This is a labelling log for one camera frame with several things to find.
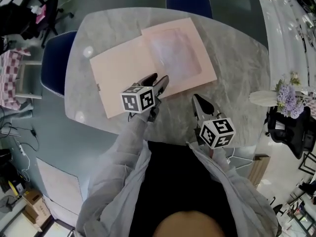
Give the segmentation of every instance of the small table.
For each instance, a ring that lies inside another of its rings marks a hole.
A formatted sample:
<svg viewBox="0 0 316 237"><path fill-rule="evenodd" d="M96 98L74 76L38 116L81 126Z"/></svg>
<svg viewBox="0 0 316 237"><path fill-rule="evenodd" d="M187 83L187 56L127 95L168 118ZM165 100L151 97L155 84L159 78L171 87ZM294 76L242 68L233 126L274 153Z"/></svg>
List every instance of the small table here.
<svg viewBox="0 0 316 237"><path fill-rule="evenodd" d="M127 113L108 119L103 108L89 59L141 35L141 29L191 17L210 56L218 80L164 98L145 139L184 145L195 141L196 119L191 97L198 93L215 101L237 130L231 146L255 145L267 108L248 100L251 92L270 89L267 49L248 35L202 16L159 8L121 8L94 12L85 17L68 60L65 109L68 118L119 134L127 124ZM93 47L90 58L83 55Z"/></svg>

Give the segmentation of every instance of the red and white checkered cloth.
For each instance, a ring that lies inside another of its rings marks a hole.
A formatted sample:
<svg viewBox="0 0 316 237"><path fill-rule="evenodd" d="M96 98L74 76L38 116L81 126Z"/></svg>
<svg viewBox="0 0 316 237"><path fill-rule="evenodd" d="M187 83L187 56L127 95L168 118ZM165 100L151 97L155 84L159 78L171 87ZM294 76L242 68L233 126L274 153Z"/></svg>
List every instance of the red and white checkered cloth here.
<svg viewBox="0 0 316 237"><path fill-rule="evenodd" d="M21 106L15 97L15 82L23 55L31 54L26 48L16 48L0 56L0 105L13 110Z"/></svg>

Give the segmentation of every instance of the grey table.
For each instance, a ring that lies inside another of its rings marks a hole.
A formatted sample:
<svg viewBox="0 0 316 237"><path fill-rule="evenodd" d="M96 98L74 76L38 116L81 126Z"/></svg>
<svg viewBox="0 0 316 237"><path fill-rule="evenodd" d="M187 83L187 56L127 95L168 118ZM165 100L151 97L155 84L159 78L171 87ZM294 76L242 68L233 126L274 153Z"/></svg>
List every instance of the grey table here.
<svg viewBox="0 0 316 237"><path fill-rule="evenodd" d="M92 58L140 36L141 29L187 17L192 18L203 40L218 80L164 98L160 114L156 122L149 125L145 139L178 145L195 141L193 129L196 120L191 97L198 93L211 98L232 118L237 134L230 146L255 145L267 109L251 104L248 96L251 92L270 88L267 49L225 24L175 10L122 8L87 15L78 30L68 60L65 84L67 117L119 134L127 124L127 114L107 118L89 58L83 55L83 51L92 46Z"/></svg>

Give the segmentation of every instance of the jacket sleeve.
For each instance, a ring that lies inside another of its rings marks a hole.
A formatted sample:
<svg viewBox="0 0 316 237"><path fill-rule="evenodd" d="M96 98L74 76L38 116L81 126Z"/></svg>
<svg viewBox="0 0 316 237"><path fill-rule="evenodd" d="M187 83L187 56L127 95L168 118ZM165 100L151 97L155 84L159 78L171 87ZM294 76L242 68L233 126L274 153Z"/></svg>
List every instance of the jacket sleeve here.
<svg viewBox="0 0 316 237"><path fill-rule="evenodd" d="M84 224L98 219L104 208L119 194L143 148L149 112L135 115L114 145L100 156L88 186L88 198L79 213L76 230L84 235Z"/></svg>
<svg viewBox="0 0 316 237"><path fill-rule="evenodd" d="M268 200L256 190L247 178L239 176L235 167L230 168L223 149L214 150L212 159L226 173L243 201L257 214L265 230L271 234L270 236L276 236L278 229L277 216L272 210Z"/></svg>

